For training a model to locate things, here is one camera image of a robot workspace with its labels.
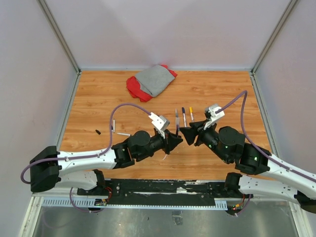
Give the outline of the white marker blue tip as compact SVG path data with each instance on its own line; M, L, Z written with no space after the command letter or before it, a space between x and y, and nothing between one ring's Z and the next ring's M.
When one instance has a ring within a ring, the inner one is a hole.
M182 115L183 115L184 127L187 127L186 114L182 113Z

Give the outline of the angled white pen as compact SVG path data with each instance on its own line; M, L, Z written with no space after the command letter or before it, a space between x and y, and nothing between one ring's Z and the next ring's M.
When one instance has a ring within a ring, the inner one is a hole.
M117 135L121 135L121 136L131 136L131 134L129 134L129 133L120 133L120 132L117 132L116 133Z

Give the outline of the white pen yellow end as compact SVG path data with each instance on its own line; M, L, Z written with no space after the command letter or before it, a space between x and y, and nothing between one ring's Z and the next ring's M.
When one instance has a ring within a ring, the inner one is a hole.
M191 116L191 121L192 121L192 122L194 122L194 121L195 121L195 119L194 119L194 115L193 115L193 113L192 113L192 114L190 114L190 116Z

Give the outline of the purple pen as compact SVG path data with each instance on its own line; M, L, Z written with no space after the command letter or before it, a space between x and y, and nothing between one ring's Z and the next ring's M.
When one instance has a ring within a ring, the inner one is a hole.
M179 125L178 124L176 125L176 132L175 132L175 134L176 134L176 136L179 135Z

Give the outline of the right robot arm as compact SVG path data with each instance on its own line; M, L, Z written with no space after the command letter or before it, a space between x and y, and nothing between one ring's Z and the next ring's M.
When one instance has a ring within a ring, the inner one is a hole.
M224 163L235 164L237 173L227 174L224 193L231 198L238 194L283 199L316 212L316 176L285 162L265 149L258 151L245 141L245 135L232 127L216 130L216 125L204 128L204 122L181 127L188 145L206 145Z

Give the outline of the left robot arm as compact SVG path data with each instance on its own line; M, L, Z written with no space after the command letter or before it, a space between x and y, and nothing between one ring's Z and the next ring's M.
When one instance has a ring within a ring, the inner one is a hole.
M51 190L79 171L126 168L152 157L159 150L168 155L181 142L181 136L169 130L164 135L156 132L154 136L141 130L107 151L68 153L57 151L56 146L48 146L30 161L31 191Z

